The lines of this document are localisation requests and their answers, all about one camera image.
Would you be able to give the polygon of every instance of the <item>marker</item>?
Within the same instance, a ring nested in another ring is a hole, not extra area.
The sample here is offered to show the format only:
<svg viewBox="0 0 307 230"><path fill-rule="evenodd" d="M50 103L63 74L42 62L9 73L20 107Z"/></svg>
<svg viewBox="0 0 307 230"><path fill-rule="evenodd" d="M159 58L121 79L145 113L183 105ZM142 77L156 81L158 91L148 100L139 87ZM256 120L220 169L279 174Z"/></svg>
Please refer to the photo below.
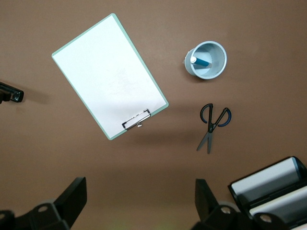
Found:
<svg viewBox="0 0 307 230"><path fill-rule="evenodd" d="M210 68L212 66L211 63L204 61L204 60L201 60L197 57L191 57L191 64L197 64L197 65L208 67L208 68Z"/></svg>

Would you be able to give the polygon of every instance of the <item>clipboard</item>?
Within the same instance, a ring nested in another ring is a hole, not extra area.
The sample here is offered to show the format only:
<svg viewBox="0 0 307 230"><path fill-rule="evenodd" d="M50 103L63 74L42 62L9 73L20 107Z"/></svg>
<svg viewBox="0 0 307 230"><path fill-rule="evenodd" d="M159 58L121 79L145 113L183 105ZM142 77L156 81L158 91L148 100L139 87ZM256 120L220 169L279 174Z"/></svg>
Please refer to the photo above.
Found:
<svg viewBox="0 0 307 230"><path fill-rule="evenodd" d="M114 13L52 58L109 140L169 105Z"/></svg>
<svg viewBox="0 0 307 230"><path fill-rule="evenodd" d="M288 157L228 186L241 212L252 218L272 213L290 229L307 228L307 168Z"/></svg>

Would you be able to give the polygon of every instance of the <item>open scissors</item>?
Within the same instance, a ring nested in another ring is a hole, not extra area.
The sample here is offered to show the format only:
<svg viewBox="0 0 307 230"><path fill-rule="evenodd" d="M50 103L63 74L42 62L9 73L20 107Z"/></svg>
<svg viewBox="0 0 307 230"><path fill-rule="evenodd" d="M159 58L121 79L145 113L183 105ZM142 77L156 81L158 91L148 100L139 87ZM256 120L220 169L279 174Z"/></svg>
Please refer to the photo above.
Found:
<svg viewBox="0 0 307 230"><path fill-rule="evenodd" d="M205 111L206 108L209 107L209 121L207 122L205 120L205 118L203 118L203 112ZM208 123L208 132L206 133L206 135L203 137L203 139L201 140L200 142L200 145L197 147L197 151L201 149L201 147L203 146L203 144L208 140L208 154L210 153L210 150L211 150L211 143L212 143L212 132L213 130L215 129L216 126L218 127L224 127L226 125L228 125L228 123L230 122L231 120L231 112L228 108L225 108L221 115L219 116L219 118L216 120L215 123L212 123L212 110L213 110L213 104L210 103L210 104L207 104L205 105L202 109L201 109L201 120L204 122L204 123ZM223 118L223 116L225 115L225 113L228 113L228 119L225 123L219 125L221 119Z"/></svg>

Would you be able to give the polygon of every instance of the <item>scissors handle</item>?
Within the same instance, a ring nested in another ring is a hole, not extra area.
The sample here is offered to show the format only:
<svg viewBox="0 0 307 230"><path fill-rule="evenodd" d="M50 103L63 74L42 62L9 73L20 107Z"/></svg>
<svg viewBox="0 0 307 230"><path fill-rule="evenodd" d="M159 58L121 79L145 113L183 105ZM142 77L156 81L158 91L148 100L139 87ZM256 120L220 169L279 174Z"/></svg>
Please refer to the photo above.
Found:
<svg viewBox="0 0 307 230"><path fill-rule="evenodd" d="M210 103L210 104L207 104L205 105L202 109L201 109L201 120L207 124L207 121L205 120L205 118L203 117L203 112L205 111L206 108L209 107L209 124L212 124L212 110L213 110L213 104ZM225 123L219 125L221 119L223 118L223 116L225 115L225 113L228 113L228 119ZM216 122L214 123L214 127L215 126L218 126L218 127L224 127L226 125L228 125L228 123L230 122L231 120L231 112L230 112L230 109L228 108L224 108L224 110L222 111L221 115L219 116L219 118L216 120Z"/></svg>

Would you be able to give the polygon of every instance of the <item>light green clipboard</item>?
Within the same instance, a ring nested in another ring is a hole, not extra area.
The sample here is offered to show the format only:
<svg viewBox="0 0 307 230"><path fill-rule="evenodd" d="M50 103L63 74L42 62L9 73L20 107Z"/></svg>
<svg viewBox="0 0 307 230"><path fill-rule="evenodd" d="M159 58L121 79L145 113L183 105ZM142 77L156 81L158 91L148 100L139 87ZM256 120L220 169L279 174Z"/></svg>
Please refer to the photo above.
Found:
<svg viewBox="0 0 307 230"><path fill-rule="evenodd" d="M115 14L52 58L109 140L168 107Z"/></svg>

